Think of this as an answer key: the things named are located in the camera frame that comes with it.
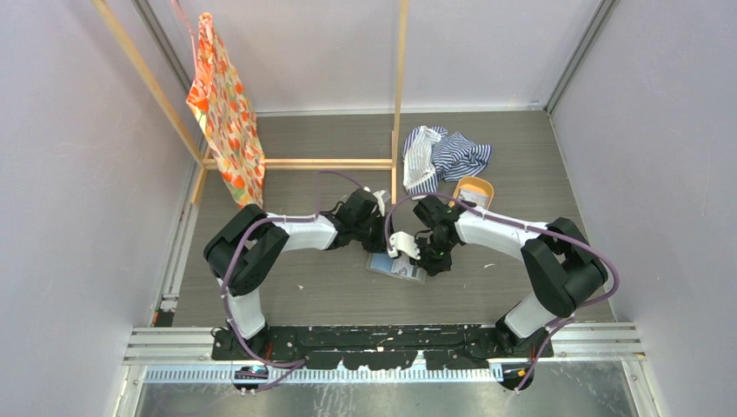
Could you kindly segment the silver VIP card front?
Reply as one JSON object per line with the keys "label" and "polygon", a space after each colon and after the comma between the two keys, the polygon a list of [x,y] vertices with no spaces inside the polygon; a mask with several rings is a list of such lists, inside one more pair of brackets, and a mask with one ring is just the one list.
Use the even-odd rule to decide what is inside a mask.
{"label": "silver VIP card front", "polygon": [[417,268],[411,263],[410,258],[401,257],[394,259],[390,268],[390,274],[404,280],[419,280]]}

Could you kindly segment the clear grey card holder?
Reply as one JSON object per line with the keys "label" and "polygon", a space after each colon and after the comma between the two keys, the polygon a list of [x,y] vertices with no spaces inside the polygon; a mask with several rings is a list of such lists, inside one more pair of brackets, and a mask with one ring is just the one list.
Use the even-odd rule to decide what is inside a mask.
{"label": "clear grey card holder", "polygon": [[[393,278],[396,278],[396,279],[400,279],[400,278],[394,277],[392,274],[390,274],[390,268],[391,268],[391,265],[392,265],[392,261],[393,260],[394,259],[392,259],[391,257],[389,257],[386,253],[371,254],[369,256],[369,258],[368,258],[366,269],[368,271],[370,271],[370,272],[373,272],[373,273],[377,273],[377,274],[381,274],[381,275],[390,276],[390,277],[393,277]],[[400,279],[400,280],[411,281],[411,282],[414,282],[414,283],[423,284],[425,282],[426,278],[427,278],[427,272],[424,269],[419,268],[417,266],[416,266],[416,268],[417,268],[418,278],[419,278],[418,281],[411,281],[411,280],[404,280],[404,279]]]}

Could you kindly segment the yellow oval tray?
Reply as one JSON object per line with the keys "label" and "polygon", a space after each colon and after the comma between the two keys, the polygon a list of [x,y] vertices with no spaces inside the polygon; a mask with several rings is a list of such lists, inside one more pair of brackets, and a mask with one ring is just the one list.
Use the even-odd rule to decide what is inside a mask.
{"label": "yellow oval tray", "polygon": [[488,209],[495,196],[490,182],[477,176],[463,177],[456,185],[453,197],[466,203],[473,203],[482,209]]}

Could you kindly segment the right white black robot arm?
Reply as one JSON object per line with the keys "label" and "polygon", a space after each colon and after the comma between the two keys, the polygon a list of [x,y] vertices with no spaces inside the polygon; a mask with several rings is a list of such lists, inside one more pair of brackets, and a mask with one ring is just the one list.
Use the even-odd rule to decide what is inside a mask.
{"label": "right white black robot arm", "polygon": [[415,216],[428,236],[415,238],[415,265],[435,276],[452,268],[452,250],[477,245],[514,257],[524,264],[531,293],[502,316],[490,332],[497,351],[518,356],[531,336],[549,322],[572,316],[608,281],[601,258],[587,249],[577,226],[559,217],[550,223],[524,222],[484,208],[438,197],[418,201]]}

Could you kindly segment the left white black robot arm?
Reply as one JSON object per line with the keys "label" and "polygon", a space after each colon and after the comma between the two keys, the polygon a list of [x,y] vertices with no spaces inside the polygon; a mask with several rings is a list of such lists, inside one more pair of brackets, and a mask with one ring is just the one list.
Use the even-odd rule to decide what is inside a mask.
{"label": "left white black robot arm", "polygon": [[358,188],[332,209],[309,216],[269,214],[245,206],[203,250],[220,285],[227,330],[235,351],[247,360],[267,346],[268,324],[260,287],[278,257],[302,249],[335,250],[358,242],[368,253],[386,248],[383,226],[390,196]]}

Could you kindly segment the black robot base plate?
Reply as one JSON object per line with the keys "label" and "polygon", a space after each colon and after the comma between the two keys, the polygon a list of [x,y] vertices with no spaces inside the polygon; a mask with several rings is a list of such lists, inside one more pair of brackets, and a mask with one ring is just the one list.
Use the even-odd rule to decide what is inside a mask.
{"label": "black robot base plate", "polygon": [[501,345],[492,327],[477,324],[392,326],[273,326],[244,343],[231,328],[213,328],[211,357],[215,361],[264,360],[292,367],[334,370],[345,367],[372,371],[407,369],[424,360],[429,370],[484,368],[491,359],[530,361],[550,358],[542,343],[548,331],[539,329],[523,342]]}

